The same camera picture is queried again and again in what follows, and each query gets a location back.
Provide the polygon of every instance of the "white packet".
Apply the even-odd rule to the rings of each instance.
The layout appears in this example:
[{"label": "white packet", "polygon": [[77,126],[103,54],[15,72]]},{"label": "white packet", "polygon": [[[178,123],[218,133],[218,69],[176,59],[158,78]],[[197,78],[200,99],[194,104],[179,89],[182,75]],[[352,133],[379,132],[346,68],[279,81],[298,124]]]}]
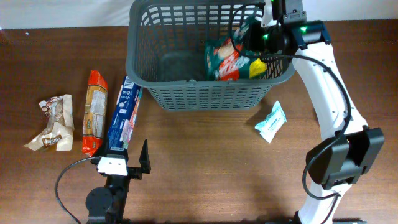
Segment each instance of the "white packet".
[{"label": "white packet", "polygon": [[286,116],[279,101],[276,101],[272,107],[272,112],[267,115],[266,119],[258,123],[254,128],[260,131],[261,136],[268,142],[271,143],[276,132],[287,122]]},{"label": "white packet", "polygon": [[43,150],[57,144],[57,151],[70,151],[73,145],[72,96],[63,95],[39,103],[49,118],[47,127],[33,140],[24,145],[31,150]]}]

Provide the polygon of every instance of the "snack bag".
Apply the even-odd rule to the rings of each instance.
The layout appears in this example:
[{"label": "snack bag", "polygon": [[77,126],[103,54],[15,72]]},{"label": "snack bag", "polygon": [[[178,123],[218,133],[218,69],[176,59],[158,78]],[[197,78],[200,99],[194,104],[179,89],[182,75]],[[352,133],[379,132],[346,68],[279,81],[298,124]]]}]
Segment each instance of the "snack bag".
[{"label": "snack bag", "polygon": [[47,127],[33,140],[24,145],[33,151],[45,150],[57,145],[57,151],[70,151],[73,145],[72,96],[51,97],[39,103],[49,121]]},{"label": "snack bag", "polygon": [[82,149],[90,157],[104,142],[107,99],[108,84],[98,71],[92,70],[88,79]]},{"label": "snack bag", "polygon": [[[244,49],[243,40],[249,30],[249,26],[255,22],[254,17],[248,17],[242,26],[234,33],[234,43],[239,51]],[[231,39],[209,40],[205,49],[206,79],[237,80],[264,78],[267,64],[260,59],[250,59],[240,56],[234,49]]]}]

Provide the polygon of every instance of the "small white sachet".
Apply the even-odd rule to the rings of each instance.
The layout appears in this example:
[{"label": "small white sachet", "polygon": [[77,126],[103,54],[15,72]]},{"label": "small white sachet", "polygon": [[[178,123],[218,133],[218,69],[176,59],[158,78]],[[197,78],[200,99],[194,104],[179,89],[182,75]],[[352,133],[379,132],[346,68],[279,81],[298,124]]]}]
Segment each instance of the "small white sachet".
[{"label": "small white sachet", "polygon": [[260,131],[261,136],[268,143],[271,143],[276,132],[278,132],[285,122],[287,122],[285,113],[282,110],[279,101],[276,101],[274,107],[272,107],[272,112],[267,115],[264,121],[258,123],[254,128]]}]

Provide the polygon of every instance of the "orange snack package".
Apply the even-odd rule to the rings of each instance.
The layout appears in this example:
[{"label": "orange snack package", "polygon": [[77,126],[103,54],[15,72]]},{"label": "orange snack package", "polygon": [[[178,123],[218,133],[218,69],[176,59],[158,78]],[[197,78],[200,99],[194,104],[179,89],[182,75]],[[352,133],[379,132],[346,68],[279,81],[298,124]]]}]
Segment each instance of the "orange snack package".
[{"label": "orange snack package", "polygon": [[104,142],[107,99],[108,84],[99,71],[92,70],[88,79],[82,149],[90,157]]}]

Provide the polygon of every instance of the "gray plastic basket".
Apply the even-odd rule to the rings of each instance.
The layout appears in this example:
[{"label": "gray plastic basket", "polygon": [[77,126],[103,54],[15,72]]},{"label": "gray plastic basket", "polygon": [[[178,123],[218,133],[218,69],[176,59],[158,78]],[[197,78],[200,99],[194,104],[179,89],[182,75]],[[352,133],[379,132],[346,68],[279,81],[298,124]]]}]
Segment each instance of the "gray plastic basket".
[{"label": "gray plastic basket", "polygon": [[[287,60],[268,63],[265,79],[205,81],[205,41],[228,35],[234,9],[255,1],[140,1],[130,10],[126,72],[168,110],[240,109],[257,105],[275,84],[294,73]],[[262,17],[247,7],[234,18]]]}]

